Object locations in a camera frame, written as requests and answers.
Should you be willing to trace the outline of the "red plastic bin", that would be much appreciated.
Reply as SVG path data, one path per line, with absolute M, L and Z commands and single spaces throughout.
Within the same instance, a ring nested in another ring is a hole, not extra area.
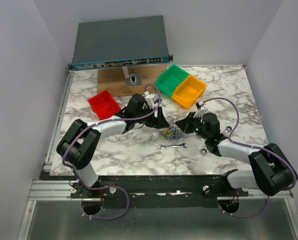
M 88 103 L 100 120 L 110 118 L 121 110 L 119 104 L 107 90 L 88 99 Z

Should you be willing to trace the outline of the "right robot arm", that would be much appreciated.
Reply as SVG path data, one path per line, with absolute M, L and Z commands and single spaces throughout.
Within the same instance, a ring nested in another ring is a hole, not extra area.
M 258 189 L 273 196 L 290 187 L 297 175 L 281 149 L 273 143 L 266 146 L 247 147 L 246 144 L 232 143 L 220 131 L 220 122 L 214 113 L 195 117 L 195 113 L 175 124 L 186 134 L 195 133 L 205 140 L 207 150 L 219 157 L 232 158 L 251 166 L 251 170 L 234 170 L 219 183 L 219 191 L 230 196 L 237 189 Z

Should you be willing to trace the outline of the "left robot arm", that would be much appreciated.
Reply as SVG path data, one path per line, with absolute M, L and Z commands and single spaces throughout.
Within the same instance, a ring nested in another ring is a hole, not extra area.
M 91 160 L 98 142 L 108 137 L 127 133 L 135 124 L 144 124 L 154 129 L 169 127 L 160 106 L 150 104 L 147 97 L 134 94 L 126 107 L 105 120 L 97 121 L 91 125 L 81 119 L 75 120 L 58 143 L 56 152 L 62 157 L 62 164 L 73 170 L 73 173 L 83 183 L 82 191 L 86 196 L 93 198 L 100 190 L 97 183 L 98 175 L 95 173 Z

